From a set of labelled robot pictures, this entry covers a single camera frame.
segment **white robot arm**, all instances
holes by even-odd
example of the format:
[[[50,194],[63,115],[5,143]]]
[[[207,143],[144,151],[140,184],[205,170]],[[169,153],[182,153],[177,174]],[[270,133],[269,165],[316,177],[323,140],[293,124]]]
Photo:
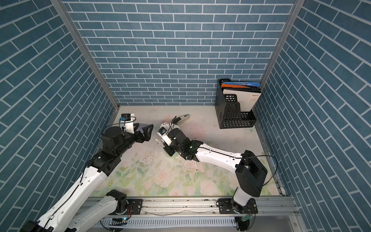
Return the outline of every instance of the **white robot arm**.
[[[246,213],[249,199],[260,196],[267,169],[251,151],[232,153],[198,140],[189,140],[177,125],[187,119],[189,115],[183,115],[175,117],[170,125],[161,125],[157,134],[161,137],[164,150],[170,156],[178,152],[186,160],[211,163],[235,173],[240,187],[237,188],[231,204],[236,212]]]
[[[87,162],[78,180],[36,222],[26,222],[21,232],[85,232],[108,214],[123,214],[128,210],[126,194],[112,190],[96,205],[74,217],[93,190],[120,163],[122,154],[134,143],[150,140],[153,124],[142,127],[143,132],[140,132],[137,131],[139,124],[133,124],[135,120],[132,118],[135,118],[134,114],[122,114],[120,123],[117,123],[122,128],[105,130],[101,135],[103,149]]]

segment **black cable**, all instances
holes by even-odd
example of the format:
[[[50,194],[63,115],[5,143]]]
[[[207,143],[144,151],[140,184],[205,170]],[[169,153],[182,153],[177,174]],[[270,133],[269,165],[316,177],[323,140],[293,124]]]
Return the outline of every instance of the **black cable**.
[[[172,119],[172,121],[171,121],[171,123],[170,123],[170,130],[167,132],[167,134],[169,134],[169,132],[171,132],[172,131],[172,127],[171,127],[171,125],[173,124],[173,121],[174,121],[174,119],[176,119],[177,118],[177,116],[175,116],[173,119]]]
[[[195,149],[198,149],[198,148],[203,148],[203,149],[206,149],[206,150],[209,150],[209,151],[213,151],[213,150],[207,149],[207,148],[205,148],[205,147],[196,147],[196,148],[194,148],[194,149],[191,150],[190,154],[192,154],[192,151],[194,151]],[[233,157],[233,156],[230,156],[230,155],[227,155],[227,154],[223,154],[223,153],[220,153],[220,152],[217,152],[217,151],[213,151],[213,152],[216,152],[216,153],[218,153],[218,154],[222,154],[222,155],[225,155],[225,156],[229,156],[229,157],[234,158],[234,159],[251,159],[251,158],[254,158],[254,157],[260,157],[260,156],[269,156],[269,157],[274,158],[274,159],[276,160],[276,170],[275,170],[275,172],[273,173],[273,175],[270,177],[270,179],[269,179],[265,184],[263,184],[263,186],[266,185],[266,184],[268,184],[268,183],[270,182],[270,180],[271,180],[271,179],[273,178],[273,176],[276,174],[277,169],[278,169],[278,160],[277,160],[277,158],[274,157],[274,156],[270,156],[270,155],[260,155],[260,156],[252,156],[252,157],[247,157],[247,156],[242,156],[242,157]]]
[[[82,176],[81,176],[81,179],[80,179],[80,183],[82,182],[82,179],[84,178],[84,172],[85,172],[85,167],[86,167],[86,164],[87,163],[85,163],[85,165],[82,167],[83,168],[83,170],[82,170]],[[59,206],[58,207],[58,209],[57,210],[55,210],[54,211],[54,213],[50,216],[50,218],[46,221],[46,223],[45,223],[45,226],[44,226],[44,228],[45,229],[47,229],[46,228],[46,225],[49,223],[49,221],[51,220],[51,218],[52,218],[52,216],[54,216],[54,214],[72,197],[72,195],[75,193],[75,191],[76,191],[76,189],[79,187],[80,185],[77,185],[76,186],[76,188],[74,189],[74,191],[71,193],[71,195],[67,198],[67,200],[65,201],[65,202],[63,202],[63,204],[61,204],[61,206]]]
[[[135,118],[133,121],[129,121],[129,122],[124,122],[124,124],[125,123],[130,123],[130,122],[135,122],[136,121],[136,117],[134,117],[134,116],[131,116],[132,118]],[[121,123],[113,123],[113,124],[111,124],[111,125],[108,125],[108,126],[106,126],[105,128],[107,128],[107,127],[110,127],[110,126],[113,126],[113,125],[118,125],[118,124],[121,124]]]
[[[102,227],[104,228],[104,229],[106,229],[106,230],[108,230],[108,231],[111,231],[112,232],[112,230],[110,230],[110,229],[108,229],[108,228],[106,228],[103,224],[102,224],[102,222],[99,220],[99,222],[101,223],[101,225],[102,225]]]
[[[247,231],[248,231],[248,230],[250,230],[250,229],[251,229],[251,227],[253,227],[253,225],[254,225],[254,222],[255,222],[255,217],[256,217],[256,214],[254,214],[254,220],[253,220],[253,223],[251,223],[251,226],[249,226],[249,228],[247,229]]]
[[[132,205],[129,205],[129,206],[126,208],[128,210],[128,216],[127,216],[125,221],[129,220],[131,218],[132,213],[133,213],[133,206]],[[127,222],[122,222],[122,223],[111,225],[111,226],[122,226],[122,225],[126,225],[126,224],[127,224]]]

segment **metal rail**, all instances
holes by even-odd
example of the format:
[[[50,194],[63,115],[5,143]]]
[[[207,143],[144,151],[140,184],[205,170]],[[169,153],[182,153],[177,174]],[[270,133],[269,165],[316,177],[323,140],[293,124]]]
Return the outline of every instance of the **metal rail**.
[[[203,196],[203,197],[128,197],[128,199],[142,199],[142,210],[140,215],[132,217],[156,216],[220,216],[216,202],[219,198],[230,196]],[[79,209],[81,213],[95,205],[102,197],[89,197]],[[297,216],[299,211],[291,196],[261,196],[255,198],[258,213],[257,216]],[[231,213],[223,216],[241,216]]]
[[[255,129],[256,129],[257,135],[259,137],[260,143],[262,144],[264,154],[272,156],[272,153],[269,150],[268,144],[267,144],[267,142],[264,138],[262,128],[260,127],[259,122],[256,121],[254,126],[255,126]],[[275,163],[275,161],[273,160],[272,157],[267,156],[266,158],[267,158],[267,161],[268,161],[268,164],[269,164],[270,172],[273,175],[273,173],[275,172],[278,164]],[[284,189],[283,182],[282,182],[281,178],[279,177],[278,171],[273,176],[273,179],[275,180],[275,183],[277,185],[278,192],[282,195],[285,195],[286,191]]]
[[[89,52],[88,47],[86,46],[84,40],[82,39],[76,25],[74,24],[71,16],[67,12],[66,7],[64,6],[61,0],[50,0],[53,4],[55,10],[57,11],[60,19],[62,19],[63,23],[65,24],[67,30],[70,32],[73,40],[75,41],[77,47],[80,49],[82,55],[85,57],[86,62],[88,63],[89,67],[92,69],[95,77],[101,84],[104,92],[107,94],[109,100],[111,101],[114,108],[117,110],[119,108],[119,104],[116,101],[115,96],[113,95],[112,91],[110,90],[106,80],[104,79],[101,71],[98,68],[94,58]]]
[[[296,0],[294,5],[291,8],[290,15],[287,19],[287,22],[285,23],[285,26],[283,27],[282,33],[280,35],[280,38],[277,41],[276,47],[272,53],[272,56],[269,60],[269,63],[267,65],[267,68],[264,71],[262,81],[260,82],[260,88],[263,89],[265,83],[267,82],[269,75],[271,74],[274,65],[276,64],[277,58],[285,45],[287,37],[289,37],[289,33],[292,29],[292,26],[294,25],[294,22],[304,4],[305,0]]]

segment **brick wall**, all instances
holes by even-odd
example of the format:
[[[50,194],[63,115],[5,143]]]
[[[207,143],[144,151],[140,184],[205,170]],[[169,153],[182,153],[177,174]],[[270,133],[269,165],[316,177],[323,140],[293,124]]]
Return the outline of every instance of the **brick wall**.
[[[308,231],[371,231],[370,13],[306,0],[255,109]]]
[[[56,203],[113,112],[49,0],[0,2],[0,228]]]
[[[260,81],[294,0],[65,0],[121,105],[213,105]]]

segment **aluminum frame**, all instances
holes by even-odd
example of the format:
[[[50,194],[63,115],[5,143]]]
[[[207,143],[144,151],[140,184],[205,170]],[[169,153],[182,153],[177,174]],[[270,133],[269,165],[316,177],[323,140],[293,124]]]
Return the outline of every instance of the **aluminum frame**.
[[[74,24],[71,16],[67,12],[67,9],[61,0],[50,0],[53,4],[55,10],[57,11],[60,19],[65,24],[67,30],[70,32],[73,40],[75,41],[77,47],[80,49],[82,55],[85,57],[86,62],[88,63],[89,67],[92,69],[95,77],[101,84],[104,92],[107,94],[109,100],[111,101],[114,108],[117,110],[119,108],[119,103],[117,102],[115,96],[113,95],[111,89],[109,88],[106,80],[103,77],[98,65],[96,64],[94,58],[89,52],[88,47],[86,46],[84,40],[82,39],[76,25]]]
[[[110,228],[119,229],[155,229],[155,228],[177,228],[177,227],[216,227],[216,226],[236,226],[234,217],[219,215],[216,217],[136,217],[130,218],[124,226],[113,225],[112,218],[103,218],[92,228],[102,228],[102,225]]]
[[[258,134],[258,137],[260,139],[260,143],[262,144],[264,153],[266,155],[270,155],[271,156],[272,153],[270,152],[269,147],[268,147],[268,144],[267,144],[266,140],[264,139],[264,135],[263,135],[262,129],[261,129],[260,125],[259,125],[259,122],[256,121],[254,126],[255,126],[256,132]],[[275,172],[278,164],[276,164],[275,161],[273,160],[273,158],[272,157],[269,157],[269,156],[267,156],[267,161],[268,161],[268,164],[269,164],[270,171],[273,174]],[[276,182],[278,192],[284,196],[285,194],[282,193],[282,189],[285,189],[285,188],[284,188],[284,184],[283,184],[281,178],[279,177],[278,172],[276,172],[276,174],[273,176],[273,179]]]
[[[128,199],[142,199],[140,215],[132,217],[161,216],[220,216],[216,202],[219,198],[230,196],[193,196],[193,197],[128,197]],[[81,206],[78,213],[85,211],[100,201],[102,197],[89,197]],[[261,196],[255,198],[258,208],[257,216],[298,216],[299,211],[291,196]],[[223,216],[241,216],[231,213]]]
[[[111,125],[115,122],[115,119],[116,119],[116,116],[117,116],[119,110],[120,110],[120,106],[117,109],[114,110],[114,112],[112,114],[112,117],[109,120],[108,125]],[[103,142],[102,142],[102,140],[100,140],[99,143],[98,143],[98,146],[96,147],[95,153],[97,153],[100,149],[102,149],[102,147],[103,147]]]
[[[274,51],[272,52],[272,56],[269,60],[269,63],[263,73],[262,80],[260,82],[260,88],[263,89],[265,83],[267,82],[269,75],[271,74],[274,65],[276,64],[277,58],[285,45],[286,39],[289,37],[289,33],[292,29],[292,26],[294,25],[294,22],[296,18],[298,17],[298,14],[304,4],[305,0],[296,0],[294,5],[291,8],[291,12],[289,14],[289,17],[287,19],[287,22],[285,23],[285,26],[283,27],[282,33],[280,35],[280,38],[277,41],[276,47]]]

